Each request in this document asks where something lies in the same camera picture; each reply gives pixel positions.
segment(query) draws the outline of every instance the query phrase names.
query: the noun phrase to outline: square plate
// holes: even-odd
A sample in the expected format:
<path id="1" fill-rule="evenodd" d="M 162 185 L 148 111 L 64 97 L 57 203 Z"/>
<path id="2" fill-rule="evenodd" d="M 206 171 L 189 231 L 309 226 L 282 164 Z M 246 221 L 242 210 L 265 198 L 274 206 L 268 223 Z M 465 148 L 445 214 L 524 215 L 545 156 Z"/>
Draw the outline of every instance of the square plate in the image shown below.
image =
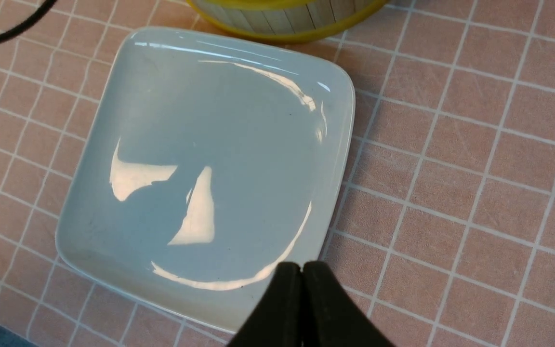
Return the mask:
<path id="1" fill-rule="evenodd" d="M 102 285 L 236 331 L 280 261 L 317 259 L 355 111 L 302 53 L 170 28 L 122 44 L 57 227 Z"/>

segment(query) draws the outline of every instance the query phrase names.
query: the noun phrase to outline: white square plate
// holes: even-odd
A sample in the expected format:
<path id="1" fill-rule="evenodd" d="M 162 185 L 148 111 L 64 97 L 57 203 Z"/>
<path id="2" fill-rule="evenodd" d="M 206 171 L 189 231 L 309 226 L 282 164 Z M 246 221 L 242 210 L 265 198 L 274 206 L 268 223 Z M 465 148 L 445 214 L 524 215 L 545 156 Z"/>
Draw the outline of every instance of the white square plate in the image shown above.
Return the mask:
<path id="1" fill-rule="evenodd" d="M 236 331 L 278 262 L 317 259 L 354 111 L 331 62 L 194 31 L 132 33 L 57 249 L 122 294 Z"/>

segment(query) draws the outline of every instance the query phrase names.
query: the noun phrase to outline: pink tiled surface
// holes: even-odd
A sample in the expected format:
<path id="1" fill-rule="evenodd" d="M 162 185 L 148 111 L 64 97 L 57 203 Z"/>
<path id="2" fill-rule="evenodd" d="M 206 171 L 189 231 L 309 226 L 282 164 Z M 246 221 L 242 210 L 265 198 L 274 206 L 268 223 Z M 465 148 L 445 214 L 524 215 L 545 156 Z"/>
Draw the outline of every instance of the pink tiled surface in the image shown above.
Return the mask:
<path id="1" fill-rule="evenodd" d="M 0 31 L 36 0 L 0 0 Z M 0 46 L 0 323 L 40 346 L 230 338 L 71 271 L 54 230 L 121 40 L 220 33 L 169 0 L 60 0 Z M 399 0 L 290 48 L 357 88 L 322 259 L 404 347 L 555 345 L 555 1 Z"/>

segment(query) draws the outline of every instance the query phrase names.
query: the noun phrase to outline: wooden basket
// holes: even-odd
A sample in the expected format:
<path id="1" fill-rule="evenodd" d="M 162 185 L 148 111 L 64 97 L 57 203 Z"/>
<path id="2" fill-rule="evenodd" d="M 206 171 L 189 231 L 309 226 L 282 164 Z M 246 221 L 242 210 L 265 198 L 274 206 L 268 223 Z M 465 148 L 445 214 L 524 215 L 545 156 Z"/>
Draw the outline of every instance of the wooden basket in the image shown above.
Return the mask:
<path id="1" fill-rule="evenodd" d="M 187 0 L 214 26 L 268 43 L 319 40 L 378 11 L 387 0 Z"/>

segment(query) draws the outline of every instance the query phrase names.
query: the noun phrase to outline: plate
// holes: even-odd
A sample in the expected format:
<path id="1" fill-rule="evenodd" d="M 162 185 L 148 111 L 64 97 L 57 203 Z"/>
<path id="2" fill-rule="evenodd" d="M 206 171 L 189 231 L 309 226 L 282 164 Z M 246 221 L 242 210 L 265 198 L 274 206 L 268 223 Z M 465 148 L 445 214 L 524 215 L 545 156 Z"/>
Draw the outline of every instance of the plate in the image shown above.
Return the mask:
<path id="1" fill-rule="evenodd" d="M 236 331 L 280 261 L 317 259 L 354 88 L 337 65 L 171 28 L 122 44 L 57 226 L 98 283 Z"/>

